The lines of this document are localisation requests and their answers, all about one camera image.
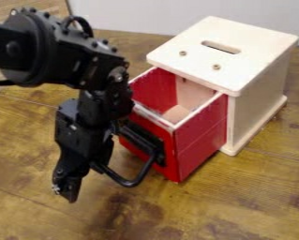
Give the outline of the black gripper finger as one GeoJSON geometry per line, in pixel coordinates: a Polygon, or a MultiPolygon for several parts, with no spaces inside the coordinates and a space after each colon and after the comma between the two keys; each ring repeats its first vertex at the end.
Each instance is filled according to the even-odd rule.
{"type": "Polygon", "coordinates": [[[69,203],[77,201],[81,186],[81,178],[69,176],[65,178],[52,178],[52,190],[56,195],[60,195],[69,203]]]}
{"type": "Polygon", "coordinates": [[[113,147],[113,140],[106,139],[92,161],[92,169],[98,173],[102,173],[102,166],[106,166],[109,164],[112,147],[113,147]]]}

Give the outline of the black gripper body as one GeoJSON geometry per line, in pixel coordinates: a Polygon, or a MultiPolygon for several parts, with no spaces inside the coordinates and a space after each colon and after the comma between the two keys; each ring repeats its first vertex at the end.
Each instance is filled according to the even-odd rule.
{"type": "Polygon", "coordinates": [[[60,158],[52,178],[82,177],[92,170],[92,161],[110,139],[108,125],[88,126],[80,117],[77,100],[69,99],[56,111],[54,142],[60,147],[60,158]]]}

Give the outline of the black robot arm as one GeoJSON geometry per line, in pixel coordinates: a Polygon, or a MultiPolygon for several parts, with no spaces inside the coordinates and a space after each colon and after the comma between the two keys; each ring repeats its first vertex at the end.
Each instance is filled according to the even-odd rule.
{"type": "Polygon", "coordinates": [[[133,106],[128,86],[129,63],[102,39],[93,37],[86,20],[64,19],[33,7],[14,8],[0,23],[0,86],[62,84],[78,97],[57,108],[54,141],[60,158],[52,189],[77,200],[81,180],[109,162],[113,125],[133,106]]]}

